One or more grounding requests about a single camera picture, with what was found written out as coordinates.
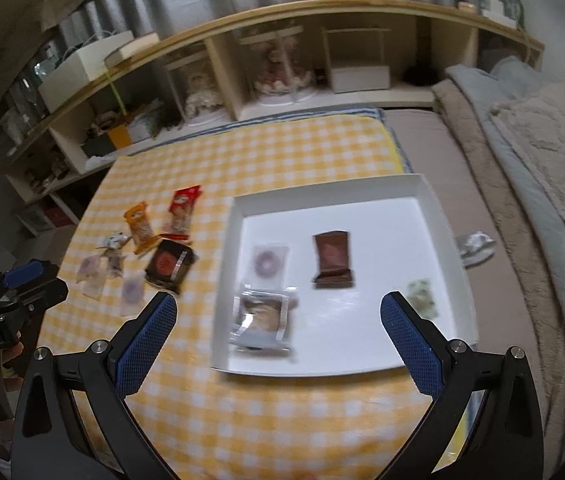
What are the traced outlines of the green candy clear packet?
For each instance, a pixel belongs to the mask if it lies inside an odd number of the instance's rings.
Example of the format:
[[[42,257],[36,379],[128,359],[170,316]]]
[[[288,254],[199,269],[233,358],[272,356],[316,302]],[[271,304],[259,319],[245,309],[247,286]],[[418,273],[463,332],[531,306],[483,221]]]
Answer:
[[[407,300],[421,318],[433,320],[439,316],[432,294],[431,282],[427,278],[412,281],[407,286]]]

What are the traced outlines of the dark red mooncake packet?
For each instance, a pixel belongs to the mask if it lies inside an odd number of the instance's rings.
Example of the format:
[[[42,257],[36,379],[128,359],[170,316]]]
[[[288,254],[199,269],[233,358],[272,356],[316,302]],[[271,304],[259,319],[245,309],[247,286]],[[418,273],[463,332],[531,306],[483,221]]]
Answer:
[[[179,294],[197,256],[191,247],[176,240],[161,240],[145,270],[145,279],[157,288]]]

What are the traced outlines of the pink donut clear packet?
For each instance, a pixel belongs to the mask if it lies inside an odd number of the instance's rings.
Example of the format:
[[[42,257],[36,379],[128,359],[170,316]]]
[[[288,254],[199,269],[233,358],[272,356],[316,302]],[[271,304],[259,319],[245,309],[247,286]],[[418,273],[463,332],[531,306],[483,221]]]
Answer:
[[[76,283],[101,282],[103,279],[104,269],[101,266],[101,256],[96,254],[84,258],[76,272]]]

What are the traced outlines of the brown foil snack packet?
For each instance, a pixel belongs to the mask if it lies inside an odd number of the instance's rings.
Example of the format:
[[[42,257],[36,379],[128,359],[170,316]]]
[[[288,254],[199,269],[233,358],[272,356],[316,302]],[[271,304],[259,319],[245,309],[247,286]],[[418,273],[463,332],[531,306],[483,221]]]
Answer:
[[[354,285],[346,231],[330,231],[314,236],[318,259],[317,288],[348,288]]]

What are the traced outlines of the red snack stick packet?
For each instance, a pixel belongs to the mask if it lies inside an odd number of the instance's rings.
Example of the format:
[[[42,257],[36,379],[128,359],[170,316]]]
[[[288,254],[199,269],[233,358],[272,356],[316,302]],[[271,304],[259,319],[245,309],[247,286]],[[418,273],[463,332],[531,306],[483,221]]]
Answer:
[[[175,191],[168,207],[168,220],[163,224],[160,237],[177,242],[189,240],[194,206],[201,195],[201,185],[192,185]]]

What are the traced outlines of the mooncake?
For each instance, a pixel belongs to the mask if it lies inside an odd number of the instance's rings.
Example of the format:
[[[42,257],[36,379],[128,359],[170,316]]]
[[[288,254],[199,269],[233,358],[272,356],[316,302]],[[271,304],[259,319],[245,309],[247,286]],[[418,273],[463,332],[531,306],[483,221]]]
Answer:
[[[295,287],[261,289],[243,284],[232,305],[229,344],[241,351],[288,353],[290,312],[296,304]]]

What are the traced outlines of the orange snack stick packet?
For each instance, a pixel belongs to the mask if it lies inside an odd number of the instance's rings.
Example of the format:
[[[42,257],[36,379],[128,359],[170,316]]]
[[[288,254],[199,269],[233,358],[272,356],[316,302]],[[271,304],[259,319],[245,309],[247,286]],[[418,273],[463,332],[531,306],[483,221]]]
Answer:
[[[134,254],[141,256],[159,243],[159,237],[154,233],[148,216],[148,204],[140,202],[124,212],[124,219],[130,228],[135,249]]]

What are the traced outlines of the purple donut clear packet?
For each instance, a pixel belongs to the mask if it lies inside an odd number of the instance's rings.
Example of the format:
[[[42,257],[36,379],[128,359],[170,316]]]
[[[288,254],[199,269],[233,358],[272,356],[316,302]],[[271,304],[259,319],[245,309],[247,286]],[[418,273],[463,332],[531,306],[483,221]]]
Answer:
[[[282,286],[289,255],[285,245],[256,245],[244,281],[253,288],[278,289]]]

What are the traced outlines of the beige donut clear packet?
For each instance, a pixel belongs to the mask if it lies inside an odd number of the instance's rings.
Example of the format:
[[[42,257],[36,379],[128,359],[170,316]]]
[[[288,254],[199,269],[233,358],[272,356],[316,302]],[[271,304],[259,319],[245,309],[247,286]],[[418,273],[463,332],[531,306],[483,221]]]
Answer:
[[[92,300],[99,301],[102,293],[104,292],[104,286],[106,286],[107,278],[107,273],[102,272],[89,275],[83,283],[83,295]]]

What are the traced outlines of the silver grey snack packet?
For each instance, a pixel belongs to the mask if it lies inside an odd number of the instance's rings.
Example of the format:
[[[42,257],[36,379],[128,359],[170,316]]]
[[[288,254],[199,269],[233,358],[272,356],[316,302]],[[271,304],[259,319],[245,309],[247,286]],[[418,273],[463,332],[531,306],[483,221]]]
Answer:
[[[132,237],[128,233],[114,232],[100,240],[98,248],[105,250],[120,250],[130,241],[131,238]]]

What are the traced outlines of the crumpled silver wrapper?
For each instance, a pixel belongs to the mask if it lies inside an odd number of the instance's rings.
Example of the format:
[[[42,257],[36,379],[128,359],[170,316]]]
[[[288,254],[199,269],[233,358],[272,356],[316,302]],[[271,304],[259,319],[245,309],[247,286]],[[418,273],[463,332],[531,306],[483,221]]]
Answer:
[[[460,259],[466,269],[479,266],[495,254],[495,240],[483,231],[459,235],[455,240]]]

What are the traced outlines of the yellow white checkered blanket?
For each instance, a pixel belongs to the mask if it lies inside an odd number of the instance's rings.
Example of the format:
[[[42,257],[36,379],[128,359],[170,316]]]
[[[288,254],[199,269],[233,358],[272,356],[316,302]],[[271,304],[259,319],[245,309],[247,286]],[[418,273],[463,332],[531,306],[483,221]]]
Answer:
[[[173,193],[200,186],[196,261],[130,411],[183,479],[375,478],[431,403],[386,335],[382,298],[426,280],[439,330],[476,337],[453,233],[435,200],[421,202],[448,141],[435,114],[397,110],[267,122],[122,157],[69,244],[60,269],[69,296],[45,314],[38,341],[81,352],[136,316],[142,304],[125,304],[122,280],[88,297],[78,268],[124,228],[127,209],[146,205],[160,226]],[[287,248],[282,284],[295,291],[279,356],[228,340],[264,246]]]

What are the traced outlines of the tan fleece blanket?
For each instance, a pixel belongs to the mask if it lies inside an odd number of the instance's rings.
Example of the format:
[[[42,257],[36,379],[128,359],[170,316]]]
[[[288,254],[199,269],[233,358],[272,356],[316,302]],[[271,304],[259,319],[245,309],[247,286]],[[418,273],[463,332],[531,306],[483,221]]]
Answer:
[[[469,271],[481,346],[518,344],[531,354],[545,468],[554,471],[565,445],[565,327],[546,259],[468,98],[450,79],[435,84],[433,96],[447,129],[439,142],[436,188],[453,230],[481,230],[496,240],[493,257]]]

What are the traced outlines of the book on shelf top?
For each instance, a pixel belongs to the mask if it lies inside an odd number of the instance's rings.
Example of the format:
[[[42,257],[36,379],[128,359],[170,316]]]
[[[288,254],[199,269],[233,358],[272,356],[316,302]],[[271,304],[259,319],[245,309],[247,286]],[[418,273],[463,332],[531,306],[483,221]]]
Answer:
[[[114,66],[127,60],[127,58],[131,58],[133,55],[145,51],[148,47],[152,47],[159,42],[160,37],[156,32],[151,32],[151,34],[136,38],[110,53],[104,59],[104,66],[106,66],[108,70],[111,70]]]

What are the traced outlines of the small white box in shelf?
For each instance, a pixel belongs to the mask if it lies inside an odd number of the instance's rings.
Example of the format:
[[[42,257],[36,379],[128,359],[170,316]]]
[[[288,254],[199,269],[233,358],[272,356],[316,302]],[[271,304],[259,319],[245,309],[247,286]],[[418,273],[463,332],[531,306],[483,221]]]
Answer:
[[[335,93],[389,90],[391,72],[387,65],[337,66],[330,81]]]

